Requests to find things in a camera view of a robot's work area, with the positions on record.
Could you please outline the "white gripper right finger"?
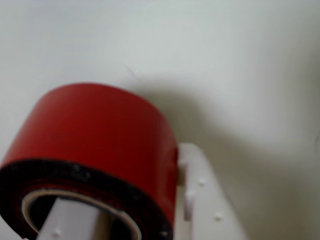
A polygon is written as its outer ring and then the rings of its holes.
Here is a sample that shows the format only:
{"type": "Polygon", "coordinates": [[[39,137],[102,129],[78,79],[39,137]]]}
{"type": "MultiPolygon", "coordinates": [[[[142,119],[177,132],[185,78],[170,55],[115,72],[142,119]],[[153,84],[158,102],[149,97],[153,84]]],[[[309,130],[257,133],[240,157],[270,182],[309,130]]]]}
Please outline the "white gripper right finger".
{"type": "Polygon", "coordinates": [[[175,240],[246,240],[248,235],[204,152],[178,147],[175,240]]]}

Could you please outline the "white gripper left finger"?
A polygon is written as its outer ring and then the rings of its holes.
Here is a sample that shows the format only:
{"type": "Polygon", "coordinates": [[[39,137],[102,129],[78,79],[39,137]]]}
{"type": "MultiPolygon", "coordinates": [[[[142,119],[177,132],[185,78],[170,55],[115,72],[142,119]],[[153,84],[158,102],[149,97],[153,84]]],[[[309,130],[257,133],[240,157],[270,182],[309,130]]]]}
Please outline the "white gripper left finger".
{"type": "Polygon", "coordinates": [[[86,203],[57,198],[37,239],[92,240],[97,219],[97,208],[86,203]]]}

